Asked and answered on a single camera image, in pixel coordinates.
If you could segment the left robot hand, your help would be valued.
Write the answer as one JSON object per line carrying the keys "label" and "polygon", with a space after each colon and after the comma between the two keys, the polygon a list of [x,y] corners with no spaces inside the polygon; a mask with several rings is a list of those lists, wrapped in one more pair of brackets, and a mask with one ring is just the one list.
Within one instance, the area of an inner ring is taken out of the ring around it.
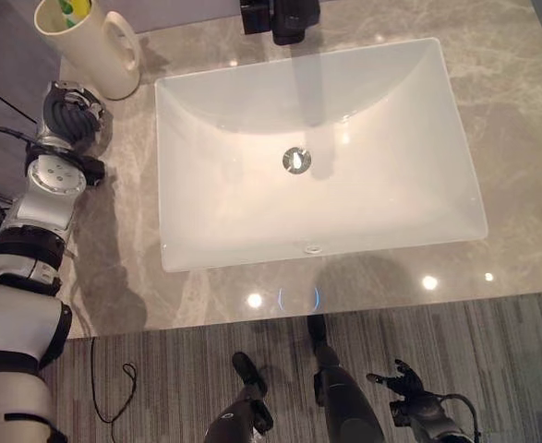
{"label": "left robot hand", "polygon": [[52,80],[44,95],[37,134],[84,151],[96,142],[104,112],[103,102],[79,83]]}

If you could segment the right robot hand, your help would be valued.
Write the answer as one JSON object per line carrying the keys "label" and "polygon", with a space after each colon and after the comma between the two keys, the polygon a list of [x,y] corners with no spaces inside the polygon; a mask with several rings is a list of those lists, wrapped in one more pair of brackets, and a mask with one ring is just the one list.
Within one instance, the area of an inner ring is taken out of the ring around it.
{"label": "right robot hand", "polygon": [[374,384],[382,385],[402,398],[402,402],[417,401],[427,396],[422,379],[415,370],[401,359],[395,359],[397,376],[386,377],[368,373],[366,379]]}

